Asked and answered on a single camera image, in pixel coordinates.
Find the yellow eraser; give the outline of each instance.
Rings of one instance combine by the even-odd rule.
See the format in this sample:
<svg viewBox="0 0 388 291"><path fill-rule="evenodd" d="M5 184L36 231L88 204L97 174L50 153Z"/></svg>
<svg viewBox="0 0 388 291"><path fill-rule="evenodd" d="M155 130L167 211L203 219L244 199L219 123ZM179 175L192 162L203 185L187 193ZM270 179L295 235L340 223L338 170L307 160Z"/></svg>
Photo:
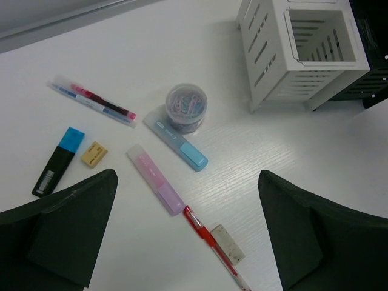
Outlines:
<svg viewBox="0 0 388 291"><path fill-rule="evenodd" d="M106 155L107 149L94 141L93 144L81 156L81 160L89 167L94 168Z"/></svg>

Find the pink pen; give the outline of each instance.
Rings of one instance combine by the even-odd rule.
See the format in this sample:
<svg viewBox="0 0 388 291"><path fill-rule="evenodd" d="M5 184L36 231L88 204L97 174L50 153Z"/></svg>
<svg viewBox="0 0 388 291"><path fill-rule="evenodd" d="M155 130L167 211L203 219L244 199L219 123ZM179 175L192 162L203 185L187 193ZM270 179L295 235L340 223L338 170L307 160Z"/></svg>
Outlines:
<svg viewBox="0 0 388 291"><path fill-rule="evenodd" d="M186 205L141 145L135 144L127 151L127 155L167 211L172 216L181 213Z"/></svg>

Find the blue case cap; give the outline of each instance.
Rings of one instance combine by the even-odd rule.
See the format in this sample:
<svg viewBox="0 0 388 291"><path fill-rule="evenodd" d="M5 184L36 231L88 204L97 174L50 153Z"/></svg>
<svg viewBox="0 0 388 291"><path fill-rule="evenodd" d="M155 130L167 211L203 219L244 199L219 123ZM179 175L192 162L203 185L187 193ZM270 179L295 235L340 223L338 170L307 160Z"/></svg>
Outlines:
<svg viewBox="0 0 388 291"><path fill-rule="evenodd" d="M85 133L74 129L73 127L69 127L61 139L61 142L58 144L58 147L62 147L65 150L75 153L78 150L81 141L84 139L84 136Z"/></svg>
<svg viewBox="0 0 388 291"><path fill-rule="evenodd" d="M202 170L207 165L207 158L189 142L185 142L180 149L181 158L184 159L197 172Z"/></svg>

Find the container lid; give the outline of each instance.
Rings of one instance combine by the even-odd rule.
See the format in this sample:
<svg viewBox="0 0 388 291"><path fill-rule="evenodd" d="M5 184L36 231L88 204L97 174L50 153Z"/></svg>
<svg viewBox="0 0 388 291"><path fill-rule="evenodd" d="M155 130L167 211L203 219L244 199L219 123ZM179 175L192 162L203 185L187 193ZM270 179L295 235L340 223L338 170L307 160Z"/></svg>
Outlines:
<svg viewBox="0 0 388 291"><path fill-rule="evenodd" d="M165 108L174 122L193 124L203 119L207 108L207 97L197 85L180 84L167 94Z"/></svg>
<svg viewBox="0 0 388 291"><path fill-rule="evenodd" d="M74 129L73 127L69 127L58 146L75 153L78 150L81 141L84 139L84 136L85 133Z"/></svg>

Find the barcode label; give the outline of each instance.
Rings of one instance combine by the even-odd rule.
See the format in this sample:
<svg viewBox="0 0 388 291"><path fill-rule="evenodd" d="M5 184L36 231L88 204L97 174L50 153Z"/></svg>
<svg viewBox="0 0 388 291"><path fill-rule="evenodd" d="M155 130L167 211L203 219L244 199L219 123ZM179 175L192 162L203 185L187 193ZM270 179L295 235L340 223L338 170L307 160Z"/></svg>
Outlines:
<svg viewBox="0 0 388 291"><path fill-rule="evenodd" d="M46 189L47 184L50 182L50 180L53 178L53 176L54 176L54 172L48 170L42 183L39 185L39 189L37 190L37 192L39 194L43 194L44 189Z"/></svg>

